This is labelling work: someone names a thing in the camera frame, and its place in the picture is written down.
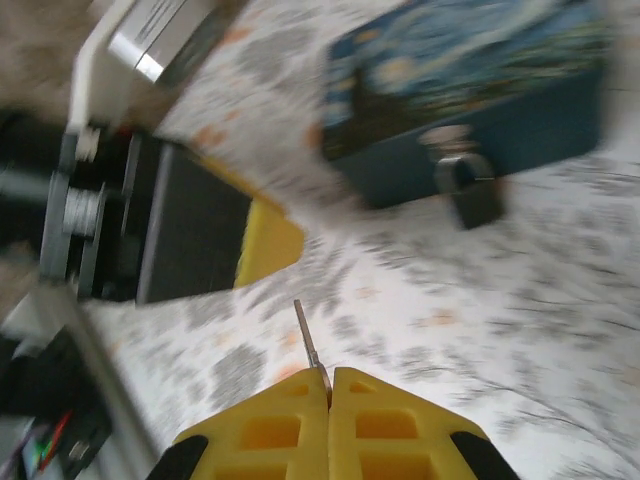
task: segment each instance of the red wire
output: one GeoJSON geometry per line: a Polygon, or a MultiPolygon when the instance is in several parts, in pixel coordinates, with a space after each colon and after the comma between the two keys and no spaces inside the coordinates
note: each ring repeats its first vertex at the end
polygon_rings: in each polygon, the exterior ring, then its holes
{"type": "Polygon", "coordinates": [[[60,437],[62,437],[62,432],[66,428],[69,420],[71,419],[71,412],[67,412],[64,417],[58,422],[55,430],[53,431],[53,435],[51,437],[51,449],[47,452],[47,456],[40,463],[40,467],[38,468],[41,472],[47,468],[49,463],[51,463],[51,459],[58,448],[58,444],[60,443],[60,437]]]}

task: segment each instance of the padlock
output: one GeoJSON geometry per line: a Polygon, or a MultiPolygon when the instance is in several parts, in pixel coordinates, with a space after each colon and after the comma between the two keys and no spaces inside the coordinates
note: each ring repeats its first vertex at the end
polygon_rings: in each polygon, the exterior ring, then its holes
{"type": "Polygon", "coordinates": [[[466,230],[491,223],[505,213],[491,164],[477,153],[447,154],[436,164],[435,180],[438,190],[451,198],[466,230]],[[469,167],[474,177],[472,183],[464,187],[456,180],[460,162],[469,167]]]}

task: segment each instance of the yellow foam block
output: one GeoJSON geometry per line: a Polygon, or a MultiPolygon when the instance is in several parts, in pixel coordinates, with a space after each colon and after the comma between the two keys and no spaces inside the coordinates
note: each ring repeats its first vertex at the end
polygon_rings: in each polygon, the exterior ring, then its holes
{"type": "Polygon", "coordinates": [[[473,422],[353,368],[336,368],[331,480],[477,480],[450,435],[473,422]]]}
{"type": "Polygon", "coordinates": [[[253,198],[234,287],[244,287],[296,263],[304,249],[304,232],[285,210],[220,161],[203,159],[219,178],[253,198]]]}
{"type": "Polygon", "coordinates": [[[329,407],[307,369],[182,433],[209,444],[190,480],[327,480],[329,407]]]}

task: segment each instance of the beige carpet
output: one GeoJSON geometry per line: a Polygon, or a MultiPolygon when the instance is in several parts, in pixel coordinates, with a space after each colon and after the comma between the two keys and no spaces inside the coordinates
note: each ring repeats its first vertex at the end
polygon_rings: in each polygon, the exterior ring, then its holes
{"type": "MultiPolygon", "coordinates": [[[[109,0],[0,0],[0,108],[64,123],[73,59],[109,0]]],[[[140,79],[129,121],[154,128],[179,95],[140,79]]],[[[0,258],[0,323],[36,279],[0,258]]]]}

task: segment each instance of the white plastic part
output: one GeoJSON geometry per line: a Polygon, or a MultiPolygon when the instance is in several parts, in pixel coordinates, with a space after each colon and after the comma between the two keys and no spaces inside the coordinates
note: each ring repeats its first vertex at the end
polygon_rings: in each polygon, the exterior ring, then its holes
{"type": "Polygon", "coordinates": [[[107,48],[135,3],[136,0],[114,0],[78,52],[71,80],[67,132],[82,132],[92,120],[112,127],[122,121],[135,73],[107,48]]]}

